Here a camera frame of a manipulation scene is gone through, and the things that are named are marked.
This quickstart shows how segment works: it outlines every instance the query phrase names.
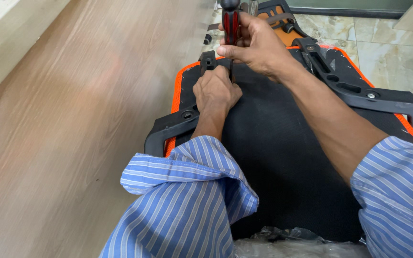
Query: plastic wrap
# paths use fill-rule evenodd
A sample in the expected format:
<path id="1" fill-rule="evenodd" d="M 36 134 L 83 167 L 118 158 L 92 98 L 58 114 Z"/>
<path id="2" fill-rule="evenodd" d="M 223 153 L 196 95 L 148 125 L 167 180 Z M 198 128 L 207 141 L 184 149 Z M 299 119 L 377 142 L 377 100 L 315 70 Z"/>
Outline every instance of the plastic wrap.
<path id="1" fill-rule="evenodd" d="M 365 245 L 334 243 L 301 228 L 264 227 L 251 239 L 235 241 L 235 258 L 370 258 Z"/>

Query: striped shirt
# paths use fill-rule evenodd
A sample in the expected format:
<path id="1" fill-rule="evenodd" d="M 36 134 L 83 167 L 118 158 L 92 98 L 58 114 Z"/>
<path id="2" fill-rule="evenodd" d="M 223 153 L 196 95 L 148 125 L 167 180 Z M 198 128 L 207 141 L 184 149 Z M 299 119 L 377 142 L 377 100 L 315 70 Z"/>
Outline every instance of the striped shirt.
<path id="1" fill-rule="evenodd" d="M 168 158 L 136 154 L 121 184 L 142 196 L 100 257 L 233 257 L 230 225 L 259 204 L 238 164 L 210 136 L 176 147 Z M 371 255 L 413 257 L 413 144 L 393 136 L 377 144 L 351 186 Z"/>

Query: screwdriver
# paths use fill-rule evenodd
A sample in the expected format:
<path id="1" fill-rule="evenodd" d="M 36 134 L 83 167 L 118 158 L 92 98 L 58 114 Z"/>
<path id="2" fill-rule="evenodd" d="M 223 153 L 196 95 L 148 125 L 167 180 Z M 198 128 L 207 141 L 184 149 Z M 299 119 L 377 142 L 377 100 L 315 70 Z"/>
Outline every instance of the screwdriver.
<path id="1" fill-rule="evenodd" d="M 237 45 L 237 41 L 240 37 L 240 13 L 239 13 L 240 0 L 221 0 L 221 7 L 223 8 L 223 28 L 224 28 L 224 41 L 226 45 Z M 230 62 L 230 74 L 229 78 L 232 81 L 232 66 L 234 61 Z"/>

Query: left hand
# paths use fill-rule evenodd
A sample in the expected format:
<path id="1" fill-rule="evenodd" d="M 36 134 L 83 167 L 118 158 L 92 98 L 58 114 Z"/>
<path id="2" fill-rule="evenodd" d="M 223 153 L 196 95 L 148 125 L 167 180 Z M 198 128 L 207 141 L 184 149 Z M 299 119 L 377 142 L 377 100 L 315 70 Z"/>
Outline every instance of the left hand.
<path id="1" fill-rule="evenodd" d="M 205 110 L 228 113 L 243 95 L 240 87 L 231 83 L 229 71 L 224 66 L 205 71 L 194 85 L 193 91 L 200 113 Z"/>

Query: forearm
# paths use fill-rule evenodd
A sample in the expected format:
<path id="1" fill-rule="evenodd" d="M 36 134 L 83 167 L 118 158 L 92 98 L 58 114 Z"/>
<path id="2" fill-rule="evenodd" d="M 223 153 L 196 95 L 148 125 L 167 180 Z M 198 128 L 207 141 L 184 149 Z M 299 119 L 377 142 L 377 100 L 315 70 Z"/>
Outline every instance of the forearm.
<path id="1" fill-rule="evenodd" d="M 197 128 L 192 134 L 191 139 L 202 135 L 212 136 L 221 141 L 223 134 L 224 121 L 228 111 L 226 107 L 206 107 L 199 117 Z"/>
<path id="2" fill-rule="evenodd" d="M 303 67 L 280 71 L 277 78 L 291 91 L 324 153 L 349 184 L 364 156 L 388 135 L 356 114 Z"/>

